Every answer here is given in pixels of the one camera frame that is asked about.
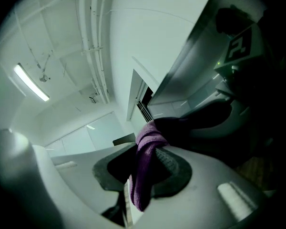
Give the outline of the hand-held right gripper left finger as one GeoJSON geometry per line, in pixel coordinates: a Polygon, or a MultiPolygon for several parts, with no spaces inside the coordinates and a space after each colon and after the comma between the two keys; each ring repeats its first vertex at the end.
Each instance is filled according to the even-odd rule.
{"type": "Polygon", "coordinates": [[[132,226],[128,182],[135,143],[52,158],[72,192],[97,215],[132,226]]]}

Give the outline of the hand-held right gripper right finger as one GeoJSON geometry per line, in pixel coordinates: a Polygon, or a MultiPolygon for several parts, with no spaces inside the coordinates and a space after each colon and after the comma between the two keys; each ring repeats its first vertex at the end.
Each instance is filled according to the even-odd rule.
{"type": "Polygon", "coordinates": [[[189,183],[178,194],[152,199],[138,229],[262,229],[269,198],[223,162],[173,146],[186,160],[189,183]]]}

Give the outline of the purple cloth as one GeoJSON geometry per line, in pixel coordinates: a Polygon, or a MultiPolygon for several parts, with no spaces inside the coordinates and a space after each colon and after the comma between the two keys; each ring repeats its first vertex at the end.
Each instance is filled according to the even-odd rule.
{"type": "Polygon", "coordinates": [[[133,205],[143,212],[150,203],[152,185],[156,177],[156,149],[168,145],[168,142],[154,121],[148,122],[142,128],[135,142],[137,151],[129,176],[130,198],[133,205]]]}

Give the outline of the large curved black monitor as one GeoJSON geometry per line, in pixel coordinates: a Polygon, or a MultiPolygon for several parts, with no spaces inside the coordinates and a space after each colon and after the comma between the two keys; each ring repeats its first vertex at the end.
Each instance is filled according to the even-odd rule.
{"type": "Polygon", "coordinates": [[[175,147],[286,152],[286,0],[207,0],[148,108],[175,147]]]}

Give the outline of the dark window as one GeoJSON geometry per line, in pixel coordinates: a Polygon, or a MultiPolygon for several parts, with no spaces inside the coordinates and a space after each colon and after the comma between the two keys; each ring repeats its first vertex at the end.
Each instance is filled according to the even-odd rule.
{"type": "Polygon", "coordinates": [[[151,121],[152,115],[148,110],[148,104],[153,96],[153,91],[148,87],[144,86],[140,91],[138,96],[136,97],[136,106],[138,107],[140,113],[142,114],[144,120],[146,122],[151,121]]]}

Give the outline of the ceiling tube light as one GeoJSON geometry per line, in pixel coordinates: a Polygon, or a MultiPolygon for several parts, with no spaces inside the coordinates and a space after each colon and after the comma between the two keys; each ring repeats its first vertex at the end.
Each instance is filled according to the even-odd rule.
{"type": "Polygon", "coordinates": [[[14,67],[14,72],[16,75],[23,81],[23,83],[41,100],[44,102],[48,101],[50,98],[46,95],[34,82],[33,80],[26,74],[24,69],[20,64],[17,64],[14,67]]]}

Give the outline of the white wall pipes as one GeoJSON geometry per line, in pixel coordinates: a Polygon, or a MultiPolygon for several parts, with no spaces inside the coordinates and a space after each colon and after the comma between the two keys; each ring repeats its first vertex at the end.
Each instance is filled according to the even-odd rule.
{"type": "Polygon", "coordinates": [[[79,0],[79,29],[82,54],[92,74],[92,86],[103,104],[110,102],[102,57],[102,19],[106,0],[79,0]]]}

